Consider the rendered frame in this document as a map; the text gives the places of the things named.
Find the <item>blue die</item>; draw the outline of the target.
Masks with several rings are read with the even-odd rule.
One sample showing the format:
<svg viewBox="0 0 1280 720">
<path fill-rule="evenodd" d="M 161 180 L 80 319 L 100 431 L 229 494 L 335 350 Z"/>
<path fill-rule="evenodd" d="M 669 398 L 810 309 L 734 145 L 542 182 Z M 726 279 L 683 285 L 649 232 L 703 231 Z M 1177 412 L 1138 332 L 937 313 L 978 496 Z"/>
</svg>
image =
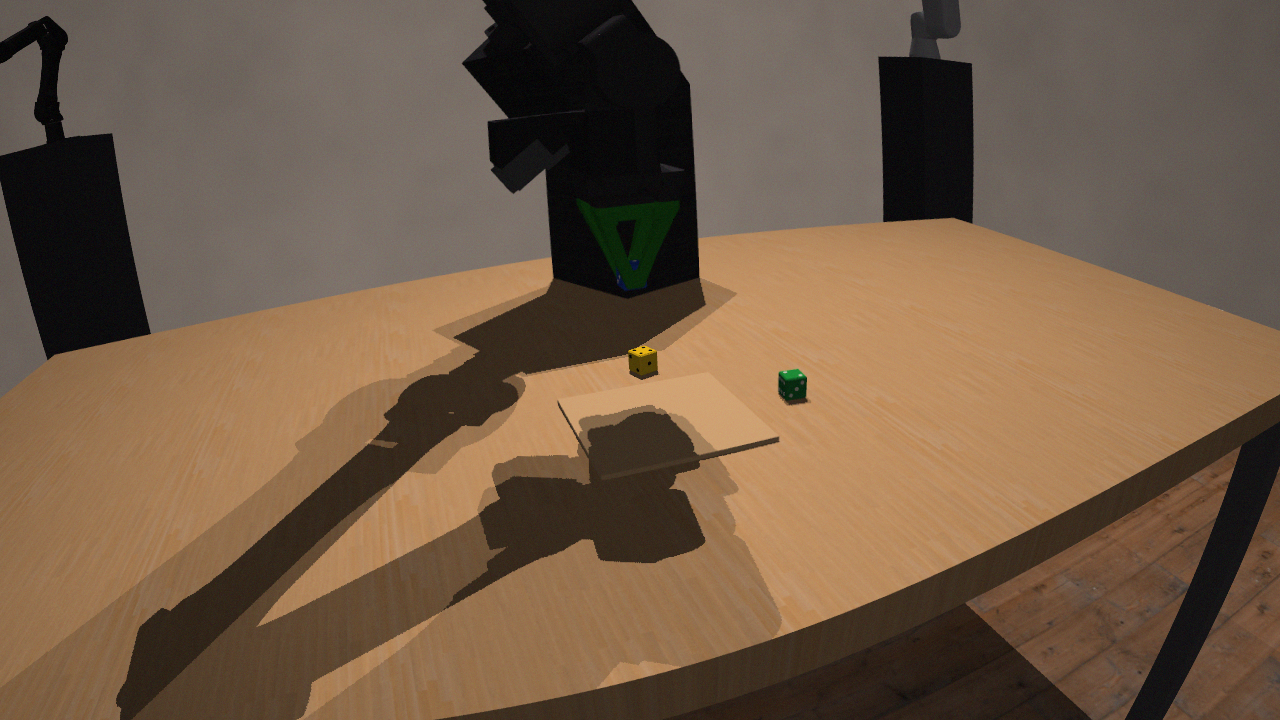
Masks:
<svg viewBox="0 0 1280 720">
<path fill-rule="evenodd" d="M 636 270 L 636 269 L 637 269 L 637 265 L 639 265 L 639 263 L 640 263 L 640 261 L 639 261 L 639 260 L 630 260 L 628 263 L 631 264 L 632 269 L 634 269 L 634 270 Z M 617 270 L 617 268 L 616 268 L 616 275 L 617 275 L 617 284 L 618 284 L 618 286 L 620 286 L 620 287 L 621 287 L 622 290 L 625 290 L 625 291 L 628 291 L 628 290 L 626 288 L 626 286 L 625 286 L 625 282 L 622 281 L 622 278 L 621 278 L 621 275 L 620 275 L 620 272 Z"/>
</svg>

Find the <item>dark green die with grey pips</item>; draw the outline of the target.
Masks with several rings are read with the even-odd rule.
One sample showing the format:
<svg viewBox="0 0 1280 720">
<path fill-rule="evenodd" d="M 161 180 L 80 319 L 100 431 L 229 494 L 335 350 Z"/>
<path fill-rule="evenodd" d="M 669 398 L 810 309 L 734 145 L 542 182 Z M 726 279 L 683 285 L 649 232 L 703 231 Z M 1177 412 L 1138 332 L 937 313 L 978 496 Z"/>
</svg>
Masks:
<svg viewBox="0 0 1280 720">
<path fill-rule="evenodd" d="M 799 369 L 778 373 L 778 392 L 788 401 L 806 397 L 806 375 Z"/>
</svg>

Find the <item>yellow die with black pips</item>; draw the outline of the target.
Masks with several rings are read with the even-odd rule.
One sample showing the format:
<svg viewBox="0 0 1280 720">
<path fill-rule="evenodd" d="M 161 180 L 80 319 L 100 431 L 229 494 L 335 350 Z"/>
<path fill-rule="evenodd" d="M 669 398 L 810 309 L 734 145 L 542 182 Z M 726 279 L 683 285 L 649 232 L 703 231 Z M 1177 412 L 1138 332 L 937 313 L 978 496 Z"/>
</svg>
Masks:
<svg viewBox="0 0 1280 720">
<path fill-rule="evenodd" d="M 628 370 L 645 375 L 658 370 L 657 350 L 641 346 L 628 350 Z"/>
</svg>

